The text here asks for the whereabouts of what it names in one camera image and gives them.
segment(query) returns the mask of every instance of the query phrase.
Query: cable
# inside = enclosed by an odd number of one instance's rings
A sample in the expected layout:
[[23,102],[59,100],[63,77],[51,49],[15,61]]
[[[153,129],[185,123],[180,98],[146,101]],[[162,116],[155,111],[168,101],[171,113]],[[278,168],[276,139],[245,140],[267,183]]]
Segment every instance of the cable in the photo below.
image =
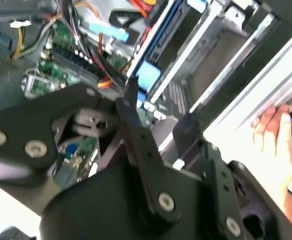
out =
[[15,59],[15,57],[20,53],[21,48],[22,48],[22,30],[21,30],[21,27],[19,27],[18,28],[18,44],[17,44],[14,54],[12,55],[13,59]]
[[157,3],[157,0],[143,0],[143,1],[149,5],[155,5]]
[[[100,15],[99,15],[98,11],[97,11],[97,10],[96,10],[96,9],[90,4],[90,3],[86,2],[86,1],[79,1],[79,2],[76,2],[74,5],[75,5],[76,8],[77,8],[77,7],[84,7],[84,6],[89,7],[89,8],[94,12],[94,14],[96,15],[96,17],[100,18]],[[61,13],[59,13],[59,14],[57,14],[56,16],[52,17],[51,20],[49,21],[49,23],[47,23],[47,24],[43,27],[43,29],[42,29],[40,35],[37,37],[35,43],[32,44],[33,46],[30,47],[30,48],[27,48],[27,49],[23,50],[22,52],[18,53],[18,54],[15,55],[15,56],[13,56],[13,59],[18,59],[18,58],[20,58],[20,57],[22,57],[22,56],[24,56],[24,55],[26,55],[26,54],[29,54],[29,53],[35,51],[35,50],[38,48],[38,45],[39,45],[40,42],[42,41],[43,37],[45,36],[46,32],[49,30],[49,28],[50,28],[50,27],[51,27],[51,26],[52,26],[52,25],[53,25],[58,19],[60,19],[60,18],[61,18]],[[100,39],[100,42],[101,42],[101,39],[102,39],[102,34],[101,34],[101,33],[99,34],[99,39]]]
[[146,13],[146,11],[135,0],[130,1],[140,11],[144,18],[147,18],[148,14]]
[[145,3],[143,0],[136,0],[138,5],[140,5],[145,11],[150,12],[152,9],[152,6]]
[[[131,64],[132,61],[133,61],[133,57],[125,64],[125,66],[123,66],[120,69],[120,71],[123,72],[123,71],[127,70],[129,68],[129,65]],[[109,78],[107,78],[107,77],[105,77],[102,82],[99,82],[98,83],[98,87],[101,88],[101,89],[108,88],[111,85],[112,85],[112,81],[109,80]]]

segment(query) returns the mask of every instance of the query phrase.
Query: mounting hole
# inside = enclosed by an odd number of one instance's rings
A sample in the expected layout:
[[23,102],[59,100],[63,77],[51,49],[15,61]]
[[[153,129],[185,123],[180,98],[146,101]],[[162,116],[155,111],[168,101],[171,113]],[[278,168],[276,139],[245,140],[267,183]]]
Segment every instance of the mounting hole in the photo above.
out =
[[104,130],[107,128],[107,123],[104,121],[101,121],[96,124],[96,128],[98,128],[99,130]]

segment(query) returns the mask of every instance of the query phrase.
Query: orange wire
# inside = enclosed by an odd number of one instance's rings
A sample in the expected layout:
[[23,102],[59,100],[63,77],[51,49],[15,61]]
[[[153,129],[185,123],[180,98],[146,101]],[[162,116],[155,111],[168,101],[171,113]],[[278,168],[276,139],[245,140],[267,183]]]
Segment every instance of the orange wire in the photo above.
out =
[[146,13],[146,11],[138,4],[138,3],[136,3],[136,1],[135,0],[130,0],[131,1],[131,3],[136,7],[136,8],[138,8],[138,10],[140,11],[140,13],[145,17],[145,18],[147,18],[147,13]]

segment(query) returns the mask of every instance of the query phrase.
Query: red wire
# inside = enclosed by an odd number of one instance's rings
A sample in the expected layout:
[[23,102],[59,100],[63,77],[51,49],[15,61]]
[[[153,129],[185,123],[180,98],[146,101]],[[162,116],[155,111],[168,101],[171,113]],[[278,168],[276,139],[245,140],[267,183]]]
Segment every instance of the red wire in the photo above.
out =
[[130,0],[131,1],[131,3],[136,7],[136,8],[138,8],[138,10],[140,11],[140,13],[145,17],[145,18],[147,18],[147,13],[146,13],[146,11],[136,2],[136,0]]
[[150,12],[152,9],[152,6],[146,4],[143,0],[136,0],[136,2],[147,12]]

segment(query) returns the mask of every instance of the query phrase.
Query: green circuit board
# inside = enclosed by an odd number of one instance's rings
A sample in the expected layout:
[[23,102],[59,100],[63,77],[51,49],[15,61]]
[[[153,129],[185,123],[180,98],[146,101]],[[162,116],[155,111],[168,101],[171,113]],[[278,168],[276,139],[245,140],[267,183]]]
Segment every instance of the green circuit board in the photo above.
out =
[[56,22],[53,25],[52,42],[70,51],[76,48],[75,38],[61,22]]

